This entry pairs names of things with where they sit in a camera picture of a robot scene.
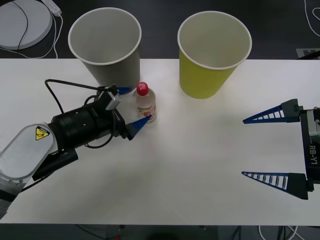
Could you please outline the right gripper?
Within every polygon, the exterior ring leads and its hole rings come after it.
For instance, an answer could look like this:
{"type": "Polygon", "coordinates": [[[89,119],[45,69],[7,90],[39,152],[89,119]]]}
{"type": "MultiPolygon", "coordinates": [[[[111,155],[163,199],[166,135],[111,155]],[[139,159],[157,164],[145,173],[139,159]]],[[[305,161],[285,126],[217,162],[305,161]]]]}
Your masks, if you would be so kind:
{"type": "Polygon", "coordinates": [[[249,171],[242,171],[241,174],[301,200],[308,200],[308,182],[320,184],[320,110],[300,111],[298,100],[295,98],[252,115],[242,122],[244,124],[258,124],[299,121],[301,123],[306,176],[303,173],[249,171]]]}

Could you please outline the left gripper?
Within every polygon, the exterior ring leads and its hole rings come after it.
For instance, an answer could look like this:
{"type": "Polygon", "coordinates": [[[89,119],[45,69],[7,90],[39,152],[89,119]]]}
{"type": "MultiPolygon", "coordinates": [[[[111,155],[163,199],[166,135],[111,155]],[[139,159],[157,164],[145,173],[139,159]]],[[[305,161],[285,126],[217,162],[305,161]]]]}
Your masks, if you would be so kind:
{"type": "Polygon", "coordinates": [[[108,121],[109,132],[112,133],[114,137],[122,136],[131,141],[148,123],[151,115],[125,125],[125,120],[120,115],[117,107],[122,101],[120,94],[128,94],[131,92],[131,89],[129,87],[112,85],[109,91],[110,92],[101,92],[98,96],[98,116],[104,121],[108,121]]]}

